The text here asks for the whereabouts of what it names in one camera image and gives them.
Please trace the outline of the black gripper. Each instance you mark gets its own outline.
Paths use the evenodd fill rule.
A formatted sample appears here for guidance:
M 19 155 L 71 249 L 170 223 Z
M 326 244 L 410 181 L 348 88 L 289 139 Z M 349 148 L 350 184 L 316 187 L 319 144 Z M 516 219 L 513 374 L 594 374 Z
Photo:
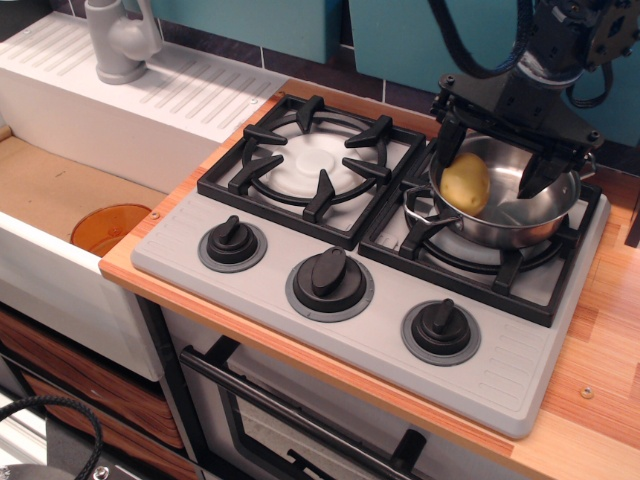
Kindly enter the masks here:
M 547 150 L 573 163 L 603 144 L 599 130 L 582 119 L 562 99 L 585 71 L 581 61 L 526 54 L 506 73 L 480 79 L 445 74 L 433 112 L 441 123 L 437 161 L 449 167 L 468 130 L 482 132 L 536 153 Z M 564 173 L 556 156 L 534 154 L 519 183 L 518 199 L 531 199 Z

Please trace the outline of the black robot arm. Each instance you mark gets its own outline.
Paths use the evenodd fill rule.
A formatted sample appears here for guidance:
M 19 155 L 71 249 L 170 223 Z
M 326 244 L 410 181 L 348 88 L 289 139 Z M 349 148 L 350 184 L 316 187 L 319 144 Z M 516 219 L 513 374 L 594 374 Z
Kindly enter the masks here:
M 561 175 L 578 173 L 603 143 L 576 114 L 603 103 L 574 97 L 585 72 L 600 70 L 613 83 L 612 63 L 639 40 L 636 1 L 520 1 L 511 52 L 498 66 L 480 65 L 464 46 L 443 1 L 430 8 L 459 71 L 439 80 L 432 112 L 441 127 L 434 161 L 452 164 L 469 131 L 530 152 L 517 195 L 530 199 Z

